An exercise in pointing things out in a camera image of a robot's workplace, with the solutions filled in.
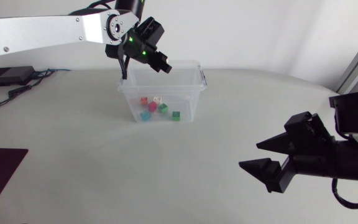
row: cube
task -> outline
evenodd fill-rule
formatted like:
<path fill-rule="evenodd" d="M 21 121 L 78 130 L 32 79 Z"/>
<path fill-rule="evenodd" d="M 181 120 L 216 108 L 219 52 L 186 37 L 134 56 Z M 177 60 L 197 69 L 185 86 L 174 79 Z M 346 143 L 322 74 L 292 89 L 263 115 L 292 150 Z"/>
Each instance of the cube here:
<path fill-rule="evenodd" d="M 157 109 L 157 103 L 156 102 L 151 102 L 149 103 L 149 111 L 150 112 L 154 112 Z"/>
<path fill-rule="evenodd" d="M 168 112 L 168 106 L 165 103 L 163 103 L 160 106 L 158 106 L 158 110 L 161 113 L 166 113 L 166 112 Z"/>
<path fill-rule="evenodd" d="M 172 112 L 172 121 L 180 121 L 180 112 L 179 111 Z"/>
<path fill-rule="evenodd" d="M 154 97 L 153 101 L 156 102 L 157 105 L 160 105 L 162 103 L 162 98 L 159 96 L 156 96 L 156 97 Z"/>
<path fill-rule="evenodd" d="M 142 120 L 148 121 L 152 117 L 152 113 L 150 113 L 149 111 L 143 111 L 140 113 L 140 117 L 142 118 Z"/>
<path fill-rule="evenodd" d="M 149 103 L 147 97 L 142 97 L 140 98 L 140 103 L 141 105 L 147 105 Z"/>

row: black cable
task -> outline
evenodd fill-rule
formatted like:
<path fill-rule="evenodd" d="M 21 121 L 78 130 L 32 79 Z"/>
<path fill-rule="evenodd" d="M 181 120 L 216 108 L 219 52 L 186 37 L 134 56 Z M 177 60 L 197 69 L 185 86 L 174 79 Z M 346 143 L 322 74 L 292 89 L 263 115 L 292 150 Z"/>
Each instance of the black cable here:
<path fill-rule="evenodd" d="M 57 72 L 57 71 L 70 71 L 67 69 L 48 69 L 42 72 L 34 72 L 31 76 L 33 80 L 38 80 L 37 82 L 35 82 L 32 85 L 26 85 L 26 86 L 22 86 L 19 88 L 16 88 L 14 90 L 9 91 L 8 95 L 9 98 L 6 100 L 3 100 L 0 102 L 0 107 L 7 104 L 8 102 L 14 100 L 16 97 L 18 97 L 19 95 L 31 90 L 33 87 L 39 85 L 42 80 L 44 78 L 48 78 L 49 76 L 51 76 L 53 73 Z"/>
<path fill-rule="evenodd" d="M 334 193 L 334 196 L 335 196 L 336 200 L 341 205 L 345 206 L 346 208 L 358 209 L 358 203 L 348 202 L 347 200 L 345 200 L 341 196 L 339 196 L 337 188 L 336 188 L 337 184 L 338 184 L 338 179 L 333 179 L 332 190 L 333 190 L 333 193 Z"/>
<path fill-rule="evenodd" d="M 129 66 L 129 60 L 130 60 L 131 58 L 130 57 L 126 57 L 125 58 L 125 68 L 126 68 L 126 72 L 128 72 L 128 66 Z"/>
<path fill-rule="evenodd" d="M 92 4 L 90 4 L 88 6 L 88 8 L 94 8 L 96 6 L 102 5 L 102 6 L 106 7 L 106 8 L 108 8 L 108 9 L 111 9 L 110 6 L 107 5 L 107 3 L 112 2 L 112 1 L 115 1 L 115 0 L 100 0 L 100 1 L 96 1 L 96 2 L 94 2 Z"/>
<path fill-rule="evenodd" d="M 339 131 L 338 124 L 337 124 L 337 121 L 336 121 L 336 115 L 334 116 L 334 119 L 335 119 L 335 131 L 338 133 L 338 135 L 340 135 L 342 138 L 347 139 L 347 140 L 352 139 L 350 136 L 346 136 L 342 132 Z"/>
<path fill-rule="evenodd" d="M 127 67 L 125 66 L 125 62 L 123 58 L 119 58 L 118 59 L 119 65 L 121 66 L 121 71 L 122 71 L 122 79 L 126 80 L 127 79 Z"/>

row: plastic container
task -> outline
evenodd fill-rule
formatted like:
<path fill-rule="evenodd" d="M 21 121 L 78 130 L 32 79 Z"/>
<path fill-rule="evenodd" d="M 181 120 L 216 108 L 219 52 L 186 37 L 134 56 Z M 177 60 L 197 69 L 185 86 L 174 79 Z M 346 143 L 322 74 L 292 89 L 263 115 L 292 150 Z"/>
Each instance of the plastic container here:
<path fill-rule="evenodd" d="M 125 94 L 129 108 L 137 122 L 171 121 L 172 112 L 180 112 L 180 122 L 194 120 L 200 92 L 206 89 L 206 80 L 200 63 L 194 60 L 170 61 L 169 74 L 157 73 L 149 65 L 139 62 L 128 66 L 127 80 L 120 80 L 118 91 Z M 151 103 L 161 97 L 168 106 L 167 113 L 156 110 L 152 117 L 144 121 L 140 114 L 148 110 L 142 105 L 141 98 L 147 97 Z"/>

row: pink cube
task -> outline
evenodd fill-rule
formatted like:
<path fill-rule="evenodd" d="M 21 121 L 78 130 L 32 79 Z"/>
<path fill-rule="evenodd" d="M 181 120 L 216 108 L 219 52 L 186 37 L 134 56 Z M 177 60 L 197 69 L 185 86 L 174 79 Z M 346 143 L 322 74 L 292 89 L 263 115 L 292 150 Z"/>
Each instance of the pink cube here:
<path fill-rule="evenodd" d="M 157 106 L 158 106 L 157 103 L 154 101 L 149 103 L 149 111 L 154 112 L 157 109 Z"/>
<path fill-rule="evenodd" d="M 141 105 L 147 105 L 148 102 L 149 102 L 149 101 L 147 100 L 147 97 L 142 97 L 142 98 L 140 98 L 140 103 L 141 103 Z"/>

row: white table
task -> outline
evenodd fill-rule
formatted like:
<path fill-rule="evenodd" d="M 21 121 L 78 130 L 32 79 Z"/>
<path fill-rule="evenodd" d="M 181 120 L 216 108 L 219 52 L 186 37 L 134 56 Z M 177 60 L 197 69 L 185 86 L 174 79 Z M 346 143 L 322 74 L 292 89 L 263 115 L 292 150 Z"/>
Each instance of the white table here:
<path fill-rule="evenodd" d="M 283 162 L 255 144 L 297 113 L 319 113 L 336 136 L 335 93 L 267 72 L 204 73 L 192 123 L 135 123 L 119 71 L 59 72 L 0 108 L 0 147 L 29 149 L 0 195 L 1 223 L 358 223 L 331 179 L 296 175 L 269 194 L 238 166 Z M 358 202 L 358 183 L 338 188 Z"/>

